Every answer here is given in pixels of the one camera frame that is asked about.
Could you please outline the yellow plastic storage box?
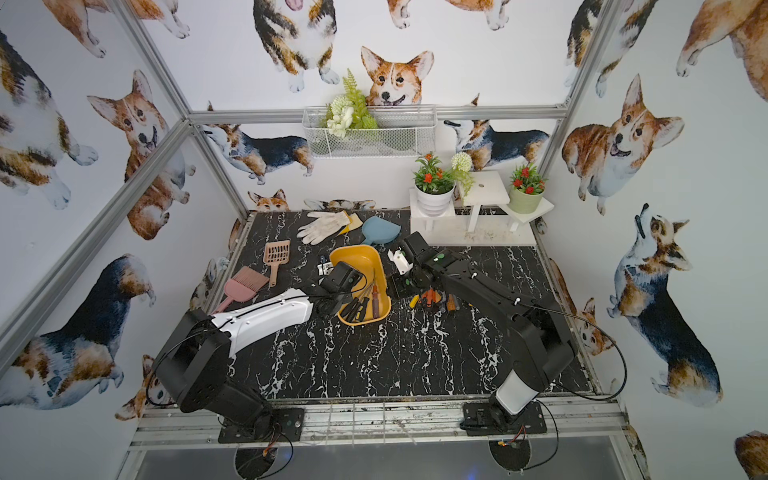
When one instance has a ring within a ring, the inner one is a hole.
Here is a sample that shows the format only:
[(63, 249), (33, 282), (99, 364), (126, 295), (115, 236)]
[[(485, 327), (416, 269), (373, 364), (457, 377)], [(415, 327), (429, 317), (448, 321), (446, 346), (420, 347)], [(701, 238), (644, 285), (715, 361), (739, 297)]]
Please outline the yellow plastic storage box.
[[(337, 318), (348, 326), (366, 325), (384, 320), (391, 311), (392, 300), (386, 292), (386, 275), (378, 251), (369, 245), (340, 247), (331, 252), (330, 260), (333, 266), (339, 262), (348, 263), (361, 271), (367, 279), (364, 286), (353, 294), (352, 300), (342, 306), (336, 314)], [(372, 318), (371, 308), (373, 274), (377, 276), (380, 302), (380, 316), (376, 319)]]

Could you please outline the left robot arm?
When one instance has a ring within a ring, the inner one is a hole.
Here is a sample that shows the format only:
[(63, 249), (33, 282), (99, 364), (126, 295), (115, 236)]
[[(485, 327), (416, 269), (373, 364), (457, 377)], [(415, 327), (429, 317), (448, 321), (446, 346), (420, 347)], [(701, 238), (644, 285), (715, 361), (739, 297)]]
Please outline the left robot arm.
[(367, 285), (346, 262), (329, 275), (251, 306), (206, 314), (184, 314), (157, 355), (151, 372), (184, 413), (207, 410), (239, 427), (262, 428), (272, 417), (269, 402), (234, 379), (230, 368), (246, 347), (306, 323), (318, 306), (337, 313)]

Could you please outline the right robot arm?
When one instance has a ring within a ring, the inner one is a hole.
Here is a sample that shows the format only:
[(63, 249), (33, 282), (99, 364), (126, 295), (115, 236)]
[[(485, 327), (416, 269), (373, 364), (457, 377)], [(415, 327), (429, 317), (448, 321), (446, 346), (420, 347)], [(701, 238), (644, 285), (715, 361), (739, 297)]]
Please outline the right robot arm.
[(506, 428), (554, 383), (576, 357), (565, 316), (515, 293), (475, 267), (471, 260), (427, 244), (415, 232), (387, 252), (401, 278), (393, 282), (397, 297), (430, 288), (454, 295), (497, 323), (511, 342), (511, 371), (491, 395), (488, 415)]

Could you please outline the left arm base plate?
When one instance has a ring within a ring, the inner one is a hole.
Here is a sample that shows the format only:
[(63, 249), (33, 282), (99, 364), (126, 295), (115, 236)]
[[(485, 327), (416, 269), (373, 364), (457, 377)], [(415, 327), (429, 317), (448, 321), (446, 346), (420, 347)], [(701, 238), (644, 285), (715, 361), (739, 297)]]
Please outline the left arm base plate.
[(306, 410), (303, 408), (277, 408), (262, 412), (252, 424), (236, 424), (225, 420), (219, 432), (220, 444), (269, 443), (287, 438), (298, 441), (301, 437)]

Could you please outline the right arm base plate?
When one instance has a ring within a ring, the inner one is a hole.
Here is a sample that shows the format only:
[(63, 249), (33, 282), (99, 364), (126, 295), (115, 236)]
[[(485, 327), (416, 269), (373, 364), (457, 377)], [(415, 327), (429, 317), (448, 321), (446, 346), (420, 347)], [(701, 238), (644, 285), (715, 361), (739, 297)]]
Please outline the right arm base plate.
[(545, 415), (539, 403), (528, 404), (512, 415), (495, 403), (465, 403), (459, 428), (468, 436), (507, 436), (544, 434), (548, 432)]

